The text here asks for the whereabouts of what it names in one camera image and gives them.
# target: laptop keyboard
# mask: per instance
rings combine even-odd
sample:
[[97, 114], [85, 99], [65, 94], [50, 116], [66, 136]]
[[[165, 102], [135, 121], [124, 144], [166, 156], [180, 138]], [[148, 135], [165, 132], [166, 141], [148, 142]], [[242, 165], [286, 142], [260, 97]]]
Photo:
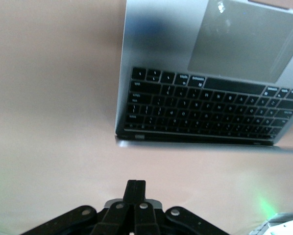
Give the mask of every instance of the laptop keyboard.
[[133, 68], [125, 130], [274, 139], [293, 116], [293, 90]]

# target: laptop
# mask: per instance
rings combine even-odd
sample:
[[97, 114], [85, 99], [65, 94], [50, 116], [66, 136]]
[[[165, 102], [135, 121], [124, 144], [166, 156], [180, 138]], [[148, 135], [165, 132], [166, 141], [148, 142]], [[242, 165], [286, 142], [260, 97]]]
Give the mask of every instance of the laptop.
[[293, 9], [127, 0], [120, 140], [274, 145], [293, 124]]

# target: black metal bracket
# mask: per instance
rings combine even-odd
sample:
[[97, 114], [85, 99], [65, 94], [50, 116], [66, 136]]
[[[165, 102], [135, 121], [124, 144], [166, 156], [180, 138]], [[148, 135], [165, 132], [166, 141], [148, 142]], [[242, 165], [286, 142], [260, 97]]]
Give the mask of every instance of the black metal bracket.
[[129, 180], [123, 199], [107, 202], [99, 213], [81, 206], [21, 235], [229, 235], [185, 208], [164, 213], [145, 193], [145, 181]]

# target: green light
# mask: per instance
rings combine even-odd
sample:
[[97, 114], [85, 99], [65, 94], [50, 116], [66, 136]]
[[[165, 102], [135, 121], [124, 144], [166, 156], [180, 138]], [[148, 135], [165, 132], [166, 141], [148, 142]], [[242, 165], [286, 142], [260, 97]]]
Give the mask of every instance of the green light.
[[260, 204], [267, 219], [271, 218], [273, 215], [277, 213], [274, 207], [271, 204], [269, 204], [267, 200], [260, 198]]

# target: laptop body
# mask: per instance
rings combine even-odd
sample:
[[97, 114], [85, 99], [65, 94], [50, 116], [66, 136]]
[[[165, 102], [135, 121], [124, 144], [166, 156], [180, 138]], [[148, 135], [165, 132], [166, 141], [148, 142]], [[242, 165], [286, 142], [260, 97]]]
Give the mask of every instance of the laptop body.
[[292, 124], [292, 9], [127, 1], [118, 139], [274, 145]]

